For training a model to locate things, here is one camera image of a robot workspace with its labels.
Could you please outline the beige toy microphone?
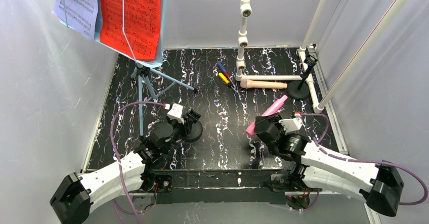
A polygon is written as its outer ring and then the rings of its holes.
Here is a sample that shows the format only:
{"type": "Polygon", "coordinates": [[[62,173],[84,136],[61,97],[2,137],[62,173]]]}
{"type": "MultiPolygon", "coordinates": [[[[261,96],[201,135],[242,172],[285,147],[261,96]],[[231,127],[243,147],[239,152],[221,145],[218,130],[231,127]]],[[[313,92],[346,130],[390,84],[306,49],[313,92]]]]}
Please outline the beige toy microphone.
{"type": "Polygon", "coordinates": [[[242,88],[270,88],[270,89],[286,89],[288,85],[286,83],[274,82],[274,81],[257,81],[250,79],[241,79],[240,86],[242,88]]]}

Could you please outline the pink toy microphone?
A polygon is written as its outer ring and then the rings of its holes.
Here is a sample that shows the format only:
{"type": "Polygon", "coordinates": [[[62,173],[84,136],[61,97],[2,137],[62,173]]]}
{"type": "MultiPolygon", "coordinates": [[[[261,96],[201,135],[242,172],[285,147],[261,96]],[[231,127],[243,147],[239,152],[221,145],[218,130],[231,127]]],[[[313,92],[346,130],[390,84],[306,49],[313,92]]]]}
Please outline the pink toy microphone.
{"type": "MultiPolygon", "coordinates": [[[[276,113],[283,106],[283,104],[287,99],[288,99],[288,96],[283,95],[281,98],[277,99],[261,116],[265,117],[276,113]]],[[[253,121],[245,130],[246,134],[251,138],[255,136],[255,133],[254,133],[255,123],[256,121],[253,121]]]]}

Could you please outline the black round microphone stand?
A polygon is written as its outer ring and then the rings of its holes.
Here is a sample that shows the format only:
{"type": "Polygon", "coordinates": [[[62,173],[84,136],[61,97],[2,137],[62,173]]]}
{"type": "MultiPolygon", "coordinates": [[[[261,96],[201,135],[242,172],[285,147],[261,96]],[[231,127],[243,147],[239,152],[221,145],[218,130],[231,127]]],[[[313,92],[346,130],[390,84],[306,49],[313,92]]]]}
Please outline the black round microphone stand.
{"type": "Polygon", "coordinates": [[[203,127],[199,121],[201,115],[194,110],[189,110],[184,116],[182,139],[194,142],[202,136],[203,127]]]}

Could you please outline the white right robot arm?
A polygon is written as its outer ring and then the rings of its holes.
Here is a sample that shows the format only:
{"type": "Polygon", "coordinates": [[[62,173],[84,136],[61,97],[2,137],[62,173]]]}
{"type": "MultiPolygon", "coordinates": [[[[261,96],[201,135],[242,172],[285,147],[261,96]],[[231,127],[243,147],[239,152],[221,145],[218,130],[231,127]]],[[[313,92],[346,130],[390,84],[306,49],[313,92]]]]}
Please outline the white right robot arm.
{"type": "Polygon", "coordinates": [[[395,217],[404,187],[393,163],[358,160],[323,147],[297,131],[299,114],[283,119],[279,114],[258,116],[254,133],[272,155],[295,163],[289,182],[358,199],[375,212],[395,217]]]}

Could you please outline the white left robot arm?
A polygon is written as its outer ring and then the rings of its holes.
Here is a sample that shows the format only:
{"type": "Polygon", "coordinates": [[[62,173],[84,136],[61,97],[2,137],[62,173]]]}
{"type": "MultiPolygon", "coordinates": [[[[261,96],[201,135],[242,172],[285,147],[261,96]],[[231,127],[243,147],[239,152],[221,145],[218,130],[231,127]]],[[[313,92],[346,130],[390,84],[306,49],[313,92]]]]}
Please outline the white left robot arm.
{"type": "Polygon", "coordinates": [[[73,172],[63,178],[50,206],[60,223],[83,223],[98,207],[126,192],[154,185],[150,167],[167,154],[177,141],[194,142],[203,132],[201,115],[194,110],[181,113],[174,105],[166,120],[156,123],[141,144],[114,162],[91,173],[73,172]]]}

